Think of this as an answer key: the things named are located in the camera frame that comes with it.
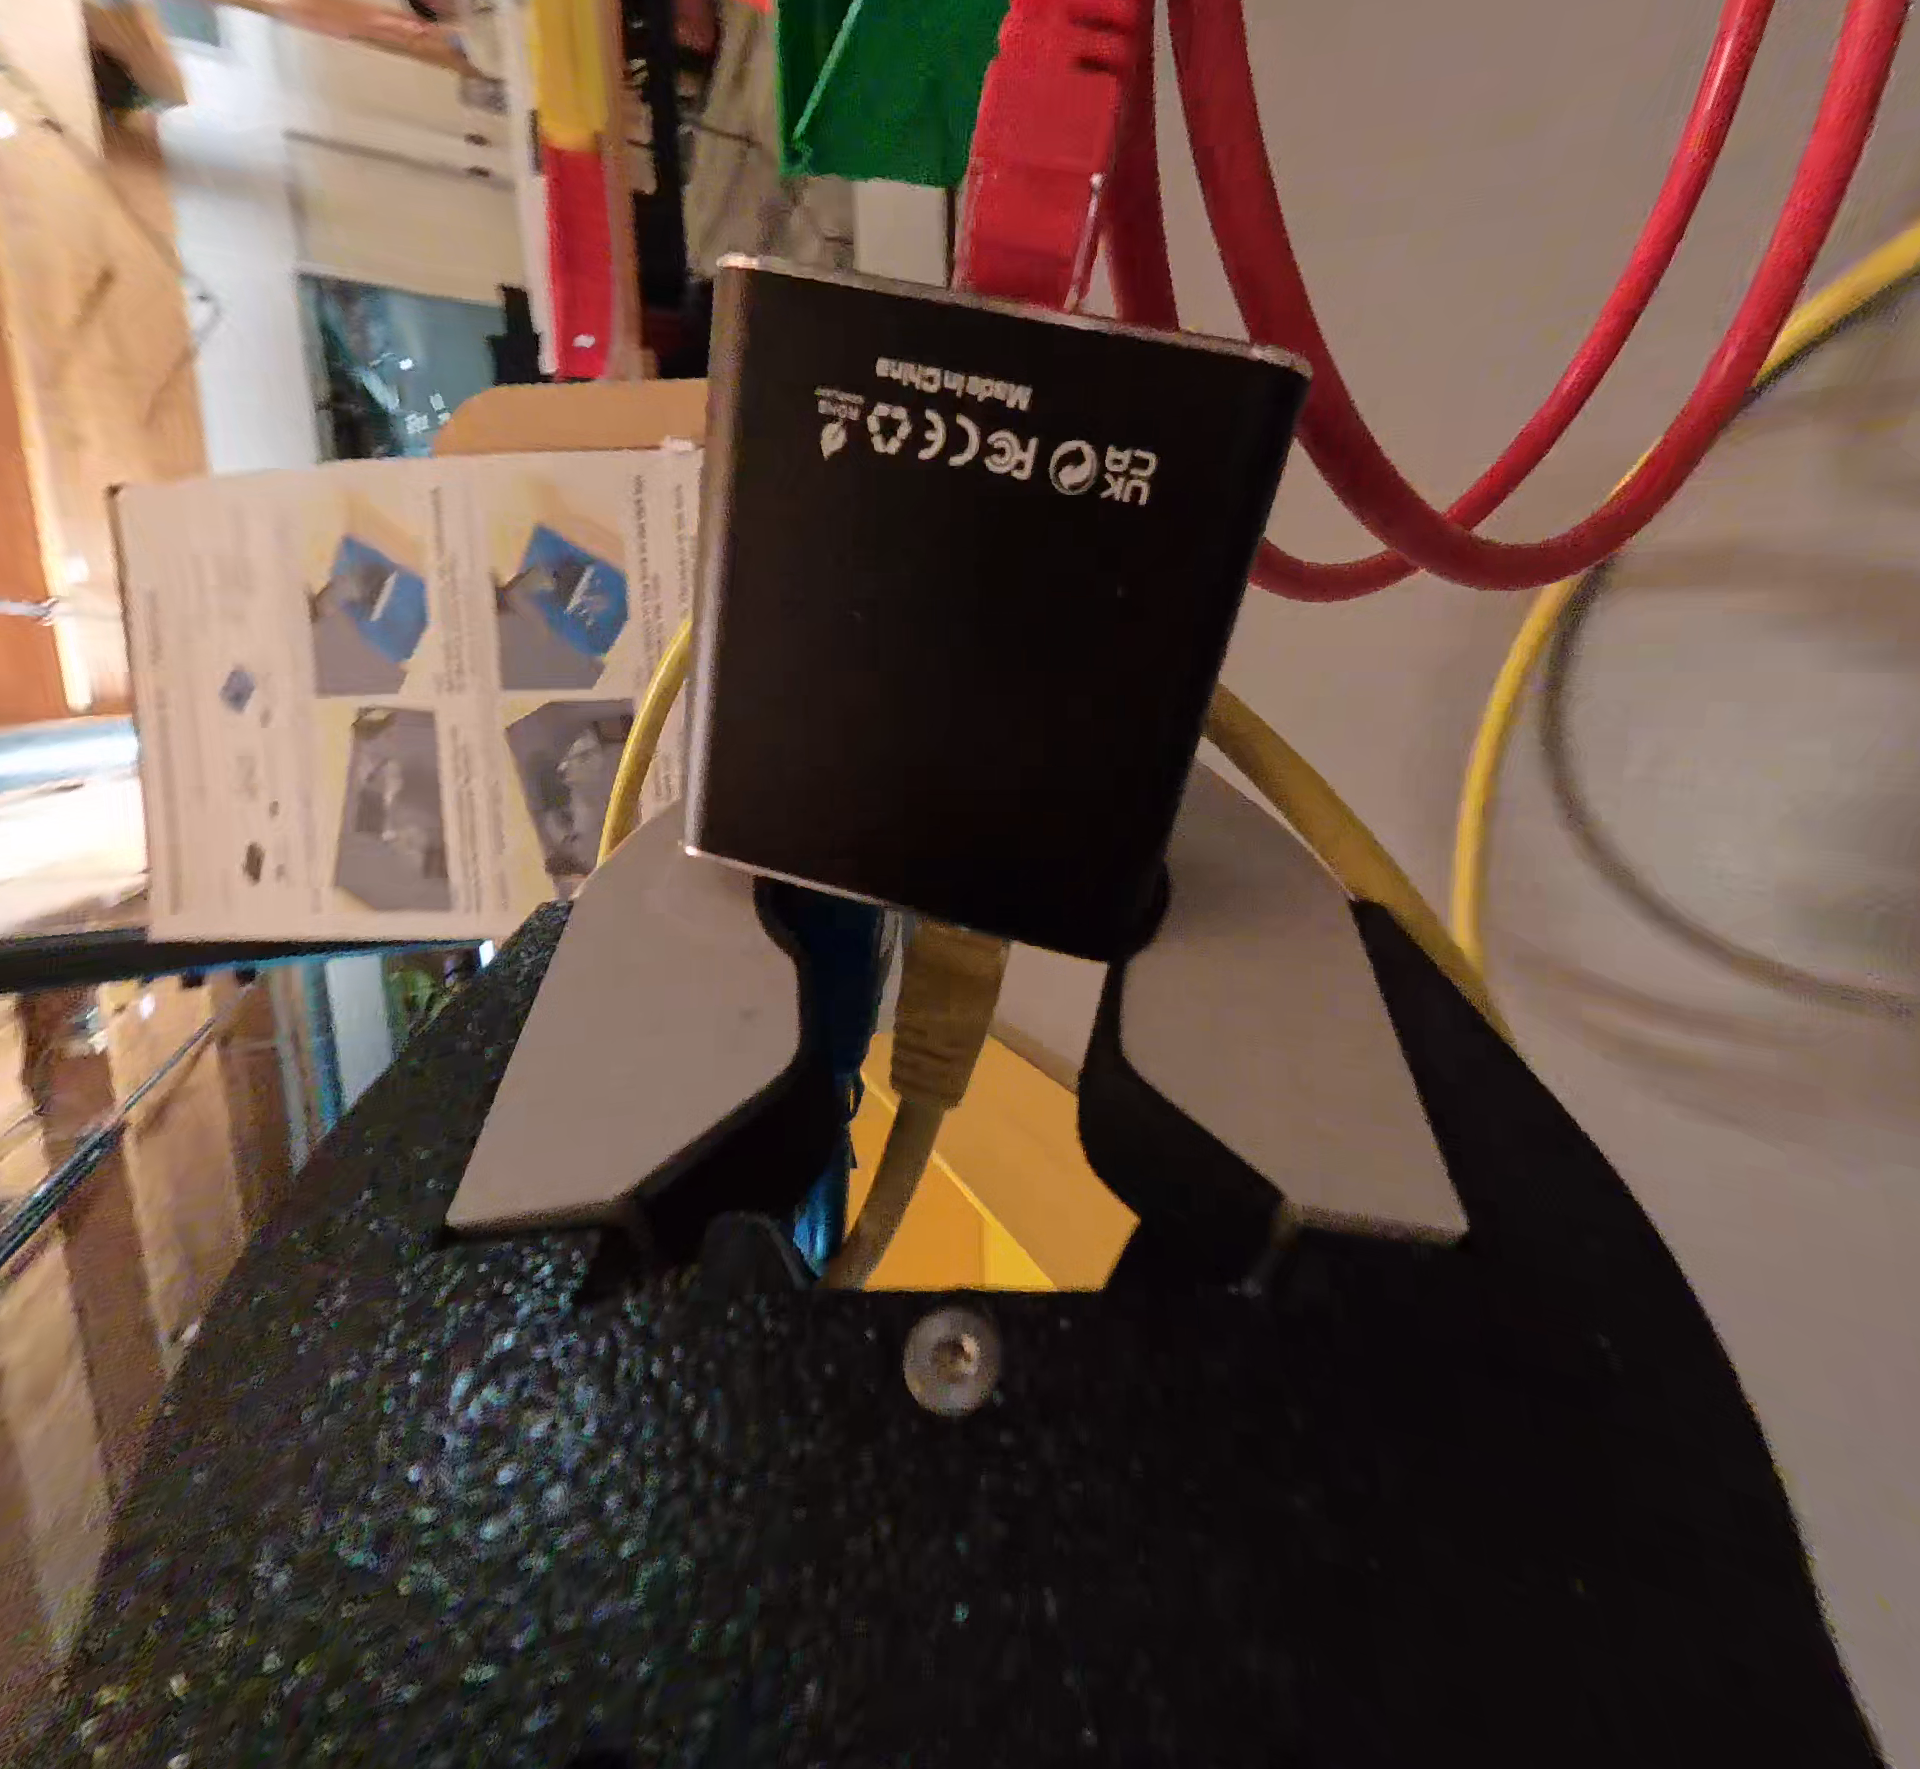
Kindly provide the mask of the black ethernet splitter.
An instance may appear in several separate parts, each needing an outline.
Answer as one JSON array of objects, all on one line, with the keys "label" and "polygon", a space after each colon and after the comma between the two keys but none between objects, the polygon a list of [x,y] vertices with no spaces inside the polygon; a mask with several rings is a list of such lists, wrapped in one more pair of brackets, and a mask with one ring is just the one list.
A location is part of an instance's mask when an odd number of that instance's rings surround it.
[{"label": "black ethernet splitter", "polygon": [[685,852],[1135,953],[1306,394],[1262,342],[728,259]]}]

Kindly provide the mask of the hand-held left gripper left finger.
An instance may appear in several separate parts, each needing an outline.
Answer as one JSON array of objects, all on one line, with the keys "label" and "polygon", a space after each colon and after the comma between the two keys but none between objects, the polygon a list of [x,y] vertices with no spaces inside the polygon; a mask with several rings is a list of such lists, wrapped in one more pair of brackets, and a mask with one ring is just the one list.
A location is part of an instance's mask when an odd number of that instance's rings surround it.
[{"label": "hand-held left gripper left finger", "polygon": [[731,1214],[790,1223],[844,1146],[818,989],[757,877],[665,808],[566,909],[448,1240],[623,1229],[690,1261]]}]

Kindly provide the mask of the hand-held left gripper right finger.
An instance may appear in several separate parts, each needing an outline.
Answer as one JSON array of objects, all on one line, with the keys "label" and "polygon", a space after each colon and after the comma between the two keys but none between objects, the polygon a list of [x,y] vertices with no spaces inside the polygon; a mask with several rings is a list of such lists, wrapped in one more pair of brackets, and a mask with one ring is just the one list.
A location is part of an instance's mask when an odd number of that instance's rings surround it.
[{"label": "hand-held left gripper right finger", "polygon": [[1082,1156],[1135,1217],[1118,1282],[1259,1282],[1303,1234],[1458,1245],[1469,1215],[1348,891],[1203,765],[1162,888],[1078,1081]]}]

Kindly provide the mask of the printed instruction sheet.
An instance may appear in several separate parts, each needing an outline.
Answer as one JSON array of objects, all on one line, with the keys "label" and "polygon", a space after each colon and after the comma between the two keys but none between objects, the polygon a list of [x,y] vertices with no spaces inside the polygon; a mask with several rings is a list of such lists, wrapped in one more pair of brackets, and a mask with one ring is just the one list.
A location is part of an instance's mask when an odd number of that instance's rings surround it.
[{"label": "printed instruction sheet", "polygon": [[700,448],[120,486],[160,941],[502,941],[594,867]]}]

